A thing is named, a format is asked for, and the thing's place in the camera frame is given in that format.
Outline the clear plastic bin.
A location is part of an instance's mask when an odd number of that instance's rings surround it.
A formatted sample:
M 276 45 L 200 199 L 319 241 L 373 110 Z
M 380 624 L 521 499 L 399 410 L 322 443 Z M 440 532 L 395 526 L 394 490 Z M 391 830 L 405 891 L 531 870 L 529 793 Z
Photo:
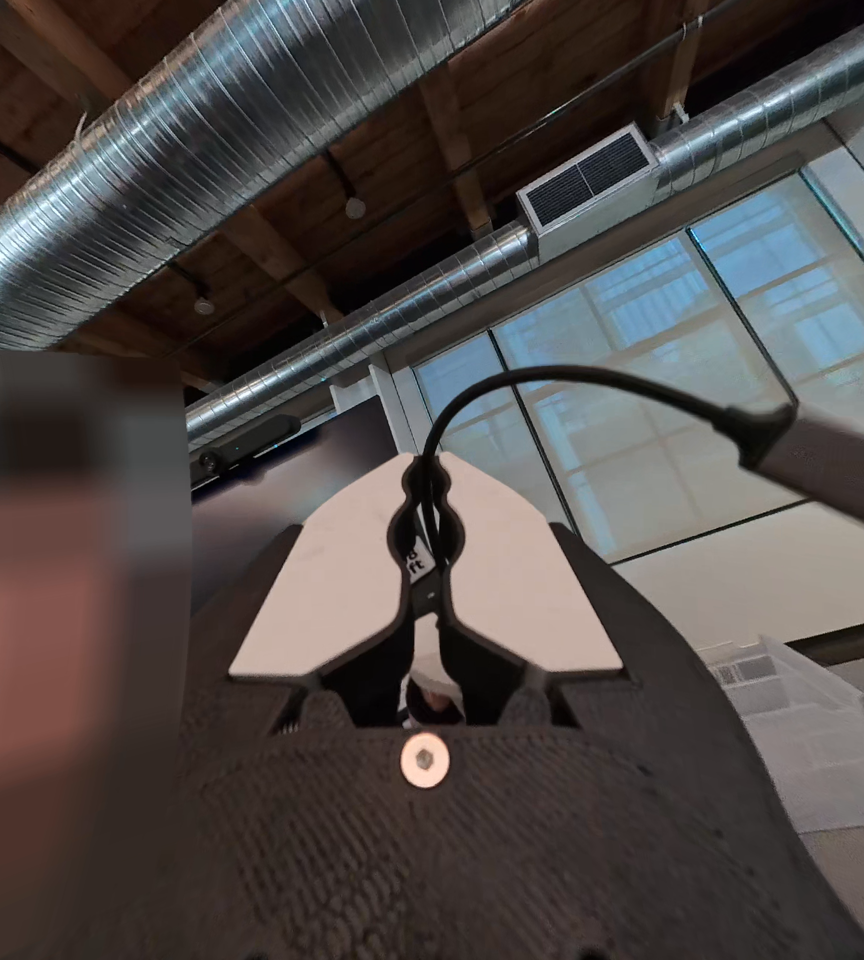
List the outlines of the clear plastic bin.
M 798 834 L 864 828 L 864 695 L 761 636 L 700 653 L 725 690 Z

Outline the dark monitor screen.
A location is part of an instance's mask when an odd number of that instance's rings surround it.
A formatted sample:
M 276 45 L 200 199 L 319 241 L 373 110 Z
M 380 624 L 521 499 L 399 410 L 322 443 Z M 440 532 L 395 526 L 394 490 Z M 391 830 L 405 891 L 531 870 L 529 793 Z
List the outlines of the dark monitor screen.
M 269 443 L 192 493 L 191 615 L 235 582 L 287 527 L 398 450 L 377 396 Z

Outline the black webcam bar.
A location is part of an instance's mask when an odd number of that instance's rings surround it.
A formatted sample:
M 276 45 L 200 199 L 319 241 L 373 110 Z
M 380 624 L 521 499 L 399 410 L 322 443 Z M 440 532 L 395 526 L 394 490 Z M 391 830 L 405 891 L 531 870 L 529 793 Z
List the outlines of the black webcam bar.
M 190 455 L 189 472 L 193 486 L 220 476 L 235 465 L 295 436 L 301 420 L 290 414 L 273 414 L 237 428 L 211 441 Z

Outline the white air vent grille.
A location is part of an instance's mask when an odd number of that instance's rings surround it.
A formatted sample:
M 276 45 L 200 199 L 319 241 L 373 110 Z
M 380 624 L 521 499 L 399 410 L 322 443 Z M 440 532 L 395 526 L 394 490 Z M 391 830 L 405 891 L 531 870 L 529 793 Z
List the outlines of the white air vent grille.
M 539 263 L 548 263 L 646 210 L 658 159 L 631 123 L 517 191 Z

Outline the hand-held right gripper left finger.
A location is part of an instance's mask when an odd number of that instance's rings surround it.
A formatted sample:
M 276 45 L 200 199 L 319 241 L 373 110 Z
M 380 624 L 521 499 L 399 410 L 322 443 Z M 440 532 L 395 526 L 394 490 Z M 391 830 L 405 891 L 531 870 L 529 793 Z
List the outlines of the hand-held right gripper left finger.
M 414 659 L 407 560 L 419 466 L 411 454 L 392 458 L 298 527 L 229 678 L 333 692 L 357 727 L 395 724 Z

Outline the black USB cable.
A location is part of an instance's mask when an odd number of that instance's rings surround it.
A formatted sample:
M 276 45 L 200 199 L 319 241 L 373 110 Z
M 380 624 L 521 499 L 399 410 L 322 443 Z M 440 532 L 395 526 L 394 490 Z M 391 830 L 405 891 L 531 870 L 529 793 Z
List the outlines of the black USB cable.
M 420 466 L 413 475 L 415 510 L 425 518 L 436 559 L 439 520 L 434 508 L 434 462 L 444 429 L 473 401 L 499 389 L 534 381 L 617 390 L 687 414 L 709 424 L 735 445 L 743 471 L 864 524 L 864 434 L 846 423 L 793 404 L 763 413 L 721 406 L 683 390 L 602 366 L 527 366 L 488 377 L 461 392 L 438 416 L 417 457 Z M 629 594 L 638 604 L 648 605 L 580 538 L 568 532 L 559 533 L 558 538 L 592 603 L 607 594 Z

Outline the silver ventilation duct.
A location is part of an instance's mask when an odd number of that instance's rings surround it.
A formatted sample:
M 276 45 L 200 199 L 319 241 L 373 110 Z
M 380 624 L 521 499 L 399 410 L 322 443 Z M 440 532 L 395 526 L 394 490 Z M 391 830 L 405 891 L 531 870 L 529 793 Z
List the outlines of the silver ventilation duct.
M 523 213 L 214 391 L 186 414 L 189 453 L 863 100 L 864 25 L 643 145 L 644 170 L 555 224 Z
M 66 339 L 520 6 L 226 2 L 0 206 L 0 350 Z

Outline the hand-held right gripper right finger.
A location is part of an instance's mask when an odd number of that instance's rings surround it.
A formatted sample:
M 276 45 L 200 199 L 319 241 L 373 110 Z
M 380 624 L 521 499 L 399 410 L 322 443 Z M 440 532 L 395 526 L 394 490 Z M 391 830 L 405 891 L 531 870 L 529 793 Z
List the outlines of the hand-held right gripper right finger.
M 552 524 L 515 490 L 443 453 L 434 462 L 441 561 L 438 645 L 473 726 L 521 689 L 612 680 L 622 658 Z

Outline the large window with blinds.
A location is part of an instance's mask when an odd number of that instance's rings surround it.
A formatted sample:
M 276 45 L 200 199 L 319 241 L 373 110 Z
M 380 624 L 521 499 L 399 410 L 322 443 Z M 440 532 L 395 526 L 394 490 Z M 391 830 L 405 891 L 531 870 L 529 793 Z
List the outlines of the large window with blinds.
M 864 432 L 864 170 L 842 151 L 411 368 L 431 423 L 460 391 L 526 366 L 588 364 L 768 410 L 794 394 Z M 800 498 L 732 444 L 615 390 L 539 382 L 479 399 L 442 448 L 621 562 Z

